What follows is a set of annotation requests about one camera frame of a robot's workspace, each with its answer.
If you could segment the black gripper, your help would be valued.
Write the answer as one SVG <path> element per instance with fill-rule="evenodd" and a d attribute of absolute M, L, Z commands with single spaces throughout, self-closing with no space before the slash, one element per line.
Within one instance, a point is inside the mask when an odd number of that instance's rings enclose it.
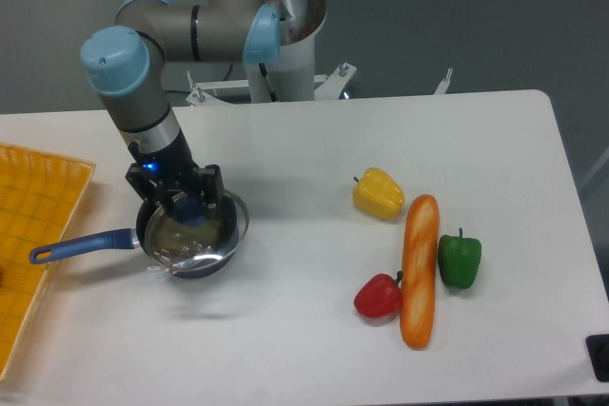
<path fill-rule="evenodd" d="M 224 196 L 221 168 L 217 164 L 199 167 L 182 130 L 172 140 L 162 140 L 152 130 L 125 132 L 133 163 L 126 180 L 143 201 L 173 213 L 173 197 L 184 192 L 205 207 L 216 206 Z"/>

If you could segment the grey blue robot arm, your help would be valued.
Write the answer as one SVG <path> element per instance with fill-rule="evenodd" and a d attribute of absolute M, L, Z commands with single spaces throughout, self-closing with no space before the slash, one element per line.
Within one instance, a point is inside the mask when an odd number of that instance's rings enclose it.
<path fill-rule="evenodd" d="M 161 83 L 168 62 L 242 63 L 266 68 L 280 57 L 280 14 L 267 0 L 125 0 L 112 27 L 81 47 L 98 93 L 135 163 L 127 179 L 138 195 L 173 211 L 178 192 L 212 208 L 223 198 L 221 171 L 199 167 Z"/>

